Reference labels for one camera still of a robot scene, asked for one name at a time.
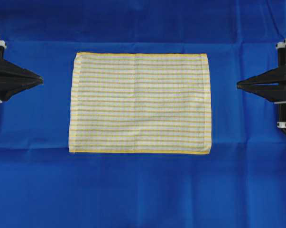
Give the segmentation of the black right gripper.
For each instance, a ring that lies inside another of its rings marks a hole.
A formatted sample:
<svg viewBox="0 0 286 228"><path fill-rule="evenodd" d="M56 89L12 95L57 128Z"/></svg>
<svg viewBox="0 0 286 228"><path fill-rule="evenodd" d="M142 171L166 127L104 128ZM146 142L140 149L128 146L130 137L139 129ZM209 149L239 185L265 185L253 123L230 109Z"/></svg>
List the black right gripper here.
<svg viewBox="0 0 286 228"><path fill-rule="evenodd" d="M286 39L276 44L278 68L239 81L237 88L279 105L278 127L286 128Z"/></svg>

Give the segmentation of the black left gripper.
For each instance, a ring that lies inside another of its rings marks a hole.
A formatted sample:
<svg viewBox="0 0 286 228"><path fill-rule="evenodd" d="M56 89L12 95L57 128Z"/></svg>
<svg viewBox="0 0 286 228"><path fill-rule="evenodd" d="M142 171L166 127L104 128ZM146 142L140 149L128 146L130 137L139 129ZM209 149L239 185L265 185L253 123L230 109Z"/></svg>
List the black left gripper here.
<svg viewBox="0 0 286 228"><path fill-rule="evenodd" d="M31 89L37 85L43 84L44 80L41 76L21 68L5 59L3 59L7 44L4 40L0 40L0 76L13 78L24 78L33 80L21 81L0 81L0 104L8 101L13 95L24 90Z"/></svg>

